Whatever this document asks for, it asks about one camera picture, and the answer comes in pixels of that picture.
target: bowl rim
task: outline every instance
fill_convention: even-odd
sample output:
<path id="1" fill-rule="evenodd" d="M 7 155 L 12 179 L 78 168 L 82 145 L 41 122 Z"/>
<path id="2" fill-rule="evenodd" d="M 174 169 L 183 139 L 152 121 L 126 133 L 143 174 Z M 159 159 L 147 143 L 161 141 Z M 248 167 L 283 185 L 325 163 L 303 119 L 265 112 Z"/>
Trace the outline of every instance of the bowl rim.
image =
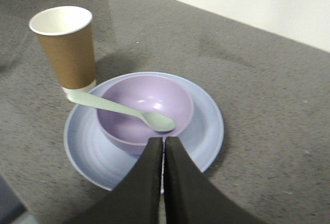
<path id="1" fill-rule="evenodd" d="M 181 134 L 186 128 L 187 126 L 190 124 L 191 120 L 192 120 L 192 117 L 194 115 L 194 111 L 195 111 L 195 104 L 194 104 L 194 100 L 192 98 L 192 96 L 190 95 L 190 93 L 188 92 L 188 90 L 183 86 L 181 85 L 180 83 L 176 82 L 175 80 L 171 79 L 171 78 L 167 78 L 166 76 L 163 76 L 163 75 L 157 75 L 157 74 L 152 74 L 152 73 L 158 73 L 158 72 L 135 72 L 135 73 L 128 73 L 128 74 L 123 74 L 123 75 L 119 75 L 117 77 L 114 77 L 114 78 L 119 78 L 119 77 L 123 77 L 123 79 L 121 79 L 120 81 L 118 82 L 115 82 L 111 85 L 108 86 L 107 89 L 105 89 L 104 91 L 102 91 L 102 93 L 100 94 L 101 97 L 103 97 L 103 95 L 109 90 L 109 88 L 113 87 L 114 85 L 118 84 L 118 83 L 121 83 L 122 81 L 125 81 L 127 79 L 130 79 L 130 78 L 133 78 L 133 77 L 141 77 L 141 76 L 152 76 L 152 77 L 159 77 L 159 78 L 164 78 L 168 81 L 171 81 L 173 82 L 174 84 L 176 84 L 178 87 L 180 87 L 183 92 L 188 96 L 188 100 L 189 100 L 189 105 L 190 105 L 190 111 L 189 111 L 189 118 L 188 118 L 188 122 L 185 123 L 185 125 L 183 125 L 183 127 L 181 128 L 181 130 L 179 130 L 178 132 L 173 132 L 171 134 L 171 136 L 178 136 L 179 134 Z M 98 117 L 98 111 L 99 109 L 95 109 L 95 112 L 96 112 L 96 119 L 100 125 L 100 128 L 101 130 L 104 132 L 104 134 L 110 138 L 111 140 L 114 140 L 114 141 L 118 141 L 120 143 L 123 143 L 123 144 L 126 144 L 126 145 L 130 145 L 130 146 L 139 146 L 139 147 L 144 147 L 146 146 L 147 142 L 131 142 L 131 141 L 127 141 L 127 140 L 123 140 L 123 139 L 119 139 L 115 136 L 113 136 L 112 134 L 110 134 L 109 132 L 107 132 L 101 122 L 100 122 L 100 119 Z"/>

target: purple bowl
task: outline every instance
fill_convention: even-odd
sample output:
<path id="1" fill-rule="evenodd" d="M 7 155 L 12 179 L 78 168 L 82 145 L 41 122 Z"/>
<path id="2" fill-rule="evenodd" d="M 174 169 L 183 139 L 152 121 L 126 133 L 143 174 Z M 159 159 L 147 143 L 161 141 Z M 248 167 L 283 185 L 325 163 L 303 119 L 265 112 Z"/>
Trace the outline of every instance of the purple bowl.
<path id="1" fill-rule="evenodd" d="M 150 137 L 179 135 L 194 112 L 194 102 L 185 88 L 158 75 L 126 77 L 111 85 L 102 97 L 131 108 L 158 112 L 176 122 L 174 130 L 157 132 L 136 117 L 98 109 L 97 118 L 107 138 L 118 148 L 134 154 L 143 152 Z"/>

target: countertop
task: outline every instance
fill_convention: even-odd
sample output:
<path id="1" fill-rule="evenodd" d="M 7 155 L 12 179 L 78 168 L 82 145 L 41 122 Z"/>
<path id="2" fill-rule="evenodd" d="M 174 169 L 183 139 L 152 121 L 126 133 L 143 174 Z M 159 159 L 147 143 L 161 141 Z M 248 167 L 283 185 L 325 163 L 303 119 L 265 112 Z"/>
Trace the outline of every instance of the countertop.
<path id="1" fill-rule="evenodd" d="M 213 97 L 225 137 L 205 174 L 230 199 L 268 223 L 328 223 L 329 53 L 175 0 L 0 0 L 0 174 L 39 223 L 108 193 L 65 153 L 74 105 L 28 28 L 61 5 L 93 13 L 98 83 L 159 71 Z"/>

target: brown paper cup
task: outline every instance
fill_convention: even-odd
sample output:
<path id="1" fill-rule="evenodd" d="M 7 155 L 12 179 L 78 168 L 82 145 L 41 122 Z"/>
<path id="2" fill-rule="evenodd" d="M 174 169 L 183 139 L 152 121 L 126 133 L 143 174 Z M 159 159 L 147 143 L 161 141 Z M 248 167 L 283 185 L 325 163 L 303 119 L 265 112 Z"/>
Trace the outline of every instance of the brown paper cup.
<path id="1" fill-rule="evenodd" d="M 48 9 L 30 20 L 65 92 L 96 85 L 91 20 L 88 10 L 75 6 Z"/>

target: light blue plate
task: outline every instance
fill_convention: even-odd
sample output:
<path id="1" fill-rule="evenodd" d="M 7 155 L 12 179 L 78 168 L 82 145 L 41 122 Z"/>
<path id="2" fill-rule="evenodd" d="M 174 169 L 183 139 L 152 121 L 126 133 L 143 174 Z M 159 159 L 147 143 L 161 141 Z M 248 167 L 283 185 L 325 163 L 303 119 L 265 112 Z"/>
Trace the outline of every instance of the light blue plate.
<path id="1" fill-rule="evenodd" d="M 179 138 L 197 167 L 204 172 L 217 157 L 224 134 L 221 113 L 215 101 L 201 87 L 172 74 L 148 72 L 173 79 L 191 94 L 195 112 Z M 101 96 L 104 90 L 131 73 L 109 79 L 90 92 Z M 96 109 L 75 105 L 64 128 L 64 145 L 73 166 L 97 186 L 112 190 L 131 170 L 139 155 L 129 154 L 113 145 L 102 133 Z"/>

